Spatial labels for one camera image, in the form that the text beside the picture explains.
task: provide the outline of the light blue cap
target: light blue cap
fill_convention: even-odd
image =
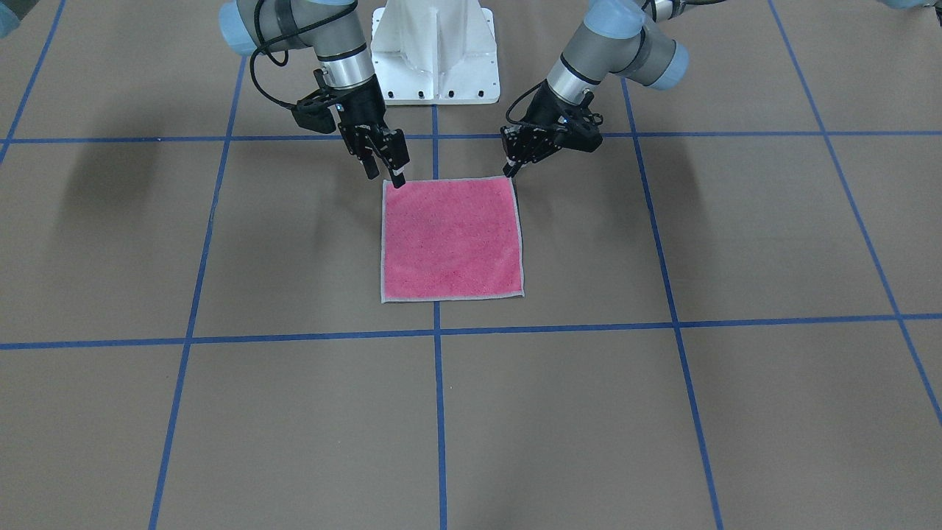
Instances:
[[[20,19],[6,4],[0,2],[0,39],[9,35],[14,29],[20,27]]]
[[[666,91],[677,86],[677,83],[687,73],[687,67],[690,65],[690,54],[687,48],[680,42],[677,43],[677,49],[674,50],[674,57],[671,63],[667,65],[667,70],[658,77],[658,80],[651,83],[650,87],[656,91]]]
[[[646,16],[632,0],[592,0],[582,23],[602,37],[631,39],[642,32]]]
[[[909,9],[916,6],[924,6],[928,4],[926,0],[879,0],[883,4],[887,4],[893,9]]]
[[[229,47],[240,56],[248,57],[255,51],[255,41],[242,22],[236,0],[226,2],[219,8],[219,31]]]

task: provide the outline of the vertical blue line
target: vertical blue line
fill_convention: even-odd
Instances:
[[[59,2],[59,7],[56,10],[56,17],[53,18],[53,24],[49,28],[49,34],[46,35],[46,43],[42,46],[40,58],[36,61],[36,67],[33,68],[33,75],[29,77],[29,83],[26,84],[26,90],[23,92],[23,98],[20,100],[20,106],[16,109],[16,114],[13,116],[13,123],[10,124],[9,131],[7,131],[7,141],[4,142],[3,147],[0,147],[0,164],[2,164],[4,158],[7,157],[7,150],[9,149],[10,141],[13,140],[13,135],[16,134],[16,127],[20,125],[20,119],[23,118],[23,111],[26,109],[26,102],[29,100],[29,94],[32,93],[33,86],[36,85],[36,78],[40,75],[42,64],[46,60],[46,54],[49,53],[49,47],[52,45],[53,37],[56,35],[59,20],[62,18],[62,10],[65,9],[65,2],[66,0],[61,0],[61,2]]]
[[[684,383],[687,386],[687,399],[690,401],[690,414],[693,417],[693,428],[696,431],[697,443],[700,446],[700,459],[703,461],[706,487],[709,489],[710,503],[713,506],[713,519],[716,522],[717,530],[723,530],[723,514],[720,511],[720,500],[717,497],[716,486],[713,482],[713,470],[709,463],[707,438],[704,436],[703,424],[700,421],[700,408],[697,406],[696,392],[693,389],[693,378],[690,376],[690,365],[687,362],[687,348],[684,346],[684,337],[680,331],[680,321],[677,319],[677,306],[674,304],[674,291],[671,289],[671,277],[667,272],[667,260],[664,258],[664,247],[661,244],[660,231],[658,230],[658,217],[655,215],[654,211],[654,201],[651,198],[651,188],[648,186],[647,171],[644,168],[642,145],[638,139],[638,129],[635,126],[635,114],[631,109],[631,98],[628,95],[628,86],[624,79],[622,79],[622,94],[625,96],[625,108],[628,112],[628,122],[631,125],[632,140],[635,144],[635,156],[638,158],[638,170],[641,173],[642,185],[644,186],[644,201],[647,203],[648,217],[651,221],[651,230],[654,232],[654,243],[658,249],[660,275],[664,282],[664,293],[667,296],[667,306],[671,310],[671,324],[674,328],[674,339],[677,342],[677,352],[680,355],[680,368],[684,373]]]
[[[916,345],[913,343],[913,340],[909,335],[909,329],[906,327],[906,321],[902,317],[900,306],[897,304],[896,297],[893,295],[893,289],[891,289],[889,286],[889,280],[886,278],[883,266],[880,264],[880,258],[877,257],[876,247],[873,246],[873,241],[870,239],[869,231],[867,230],[867,226],[864,224],[864,218],[860,213],[860,209],[857,207],[856,201],[853,199],[851,185],[847,181],[847,176],[844,174],[844,170],[840,165],[840,159],[837,157],[837,152],[834,149],[834,145],[831,143],[831,135],[824,126],[824,120],[821,118],[820,112],[818,111],[818,105],[815,104],[815,98],[811,95],[811,89],[808,86],[807,80],[804,78],[802,67],[798,64],[798,57],[795,55],[795,50],[791,47],[791,41],[788,39],[788,34],[785,32],[785,26],[782,24],[782,19],[778,15],[778,9],[775,8],[775,3],[772,0],[768,1],[771,14],[775,18],[775,23],[778,25],[778,31],[782,34],[782,40],[785,42],[785,47],[788,50],[788,56],[791,57],[791,64],[795,67],[795,72],[798,74],[798,78],[802,82],[804,95],[808,98],[808,105],[811,106],[811,111],[815,115],[815,120],[818,121],[818,127],[820,128],[821,135],[824,137],[824,143],[827,145],[828,153],[830,153],[831,160],[834,162],[834,167],[837,170],[837,177],[840,178],[840,185],[844,188],[844,194],[847,195],[847,200],[851,204],[853,216],[857,220],[857,226],[860,228],[860,233],[864,236],[864,242],[867,244],[867,250],[870,252],[870,258],[873,260],[873,265],[876,267],[877,273],[880,275],[880,282],[883,284],[884,291],[886,292],[886,298],[889,299],[889,304],[893,308],[893,314],[896,316],[897,324],[899,325],[900,331],[902,332],[902,337],[906,341],[906,347],[909,348],[909,355],[911,358],[913,358],[913,363],[916,365],[919,379],[922,380],[922,386],[925,388],[926,395],[929,397],[929,403],[932,405],[933,410],[935,411],[935,417],[938,420],[939,425],[942,425],[942,408],[939,407],[939,402],[935,397],[932,383],[929,381],[929,376],[926,374],[925,367],[922,365],[922,359],[919,358]]]
[[[157,518],[160,515],[160,502],[164,495],[164,484],[167,480],[167,468],[170,465],[171,449],[173,447],[173,434],[176,431],[177,414],[180,411],[180,398],[183,396],[184,380],[187,377],[187,364],[189,363],[189,349],[193,341],[193,330],[196,328],[196,315],[200,308],[200,295],[203,292],[203,278],[206,274],[206,261],[209,259],[209,246],[213,239],[213,224],[216,220],[216,206],[219,204],[219,190],[222,187],[222,178],[226,172],[226,162],[229,159],[229,145],[232,141],[233,128],[236,123],[236,109],[238,96],[242,89],[242,78],[245,74],[246,60],[239,62],[238,76],[235,79],[235,91],[232,105],[229,108],[229,123],[226,126],[226,140],[222,144],[222,154],[219,157],[219,171],[216,174],[216,187],[213,189],[213,201],[209,207],[209,219],[206,222],[206,235],[203,238],[203,253],[200,256],[200,269],[196,274],[196,286],[193,288],[193,301],[189,309],[187,322],[187,336],[184,338],[183,353],[180,355],[180,368],[177,372],[176,387],[173,390],[173,404],[171,416],[167,423],[167,436],[164,438],[164,452],[160,458],[160,472],[157,475],[157,486],[154,489],[154,504],[151,507],[151,521],[148,530],[155,530]]]
[[[438,106],[431,106],[431,178],[438,180]],[[445,377],[442,373],[442,304],[432,304],[435,338],[435,409],[438,423],[438,524],[448,528],[448,487],[445,450]]]

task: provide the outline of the pink towel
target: pink towel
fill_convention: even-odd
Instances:
[[[520,217],[509,178],[382,187],[382,302],[524,293]]]

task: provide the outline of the black cable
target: black cable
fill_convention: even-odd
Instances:
[[[259,44],[258,47],[255,48],[255,51],[252,52],[252,56],[249,58],[249,76],[252,78],[252,84],[255,85],[255,89],[258,90],[259,93],[261,93],[263,96],[265,96],[266,99],[268,99],[270,102],[280,107],[287,108],[288,110],[293,110],[297,105],[293,103],[288,103],[286,101],[282,101],[276,98],[275,96],[269,94],[268,92],[265,91],[265,89],[262,88],[262,85],[260,85],[258,82],[258,77],[255,76],[255,60],[258,58],[258,56],[264,54],[269,59],[271,59],[271,61],[274,62],[278,67],[285,66],[285,64],[288,63],[287,50],[284,51],[284,60],[278,61],[274,57],[271,56],[271,52],[270,52],[271,46],[274,46],[275,44],[279,42],[287,41],[288,39],[293,39],[295,37],[298,37],[302,33],[307,33],[308,31],[311,31],[312,29],[317,29],[321,27],[322,25],[330,24],[331,22],[335,20],[339,20],[351,14],[354,10],[356,10],[357,0],[353,0],[352,4],[350,4],[343,10],[327,17],[324,20],[317,21],[311,25],[306,25],[305,27],[299,28],[298,31],[294,31],[287,35],[282,35],[280,37],[275,37],[274,39],[269,39],[268,41],[266,41],[265,37],[262,35],[262,25],[260,22],[262,4],[264,3],[265,3],[265,0],[258,0],[258,3],[255,4],[255,13],[254,13],[255,34],[258,35],[258,40],[259,42],[261,42],[261,44]]]
[[[523,101],[525,97],[529,96],[530,94],[534,93],[537,89],[539,89],[539,88],[540,88],[540,85],[542,85],[542,84],[543,84],[543,81],[540,81],[540,82],[537,83],[536,85],[533,85],[533,88],[532,88],[532,89],[530,89],[530,90],[524,92],[523,94],[520,95],[520,97],[518,97],[518,98],[516,99],[516,101],[514,101],[513,103],[511,103],[511,105],[507,108],[507,112],[504,114],[504,117],[507,118],[507,121],[508,121],[510,124],[513,124],[513,125],[522,125],[522,124],[523,124],[523,122],[518,122],[518,121],[516,121],[516,120],[514,120],[514,119],[511,118],[511,111],[512,111],[513,108],[515,108],[521,101]]]

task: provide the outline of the white plastic stand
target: white plastic stand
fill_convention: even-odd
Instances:
[[[389,0],[373,12],[372,52],[387,105],[500,98],[494,14],[478,0]]]

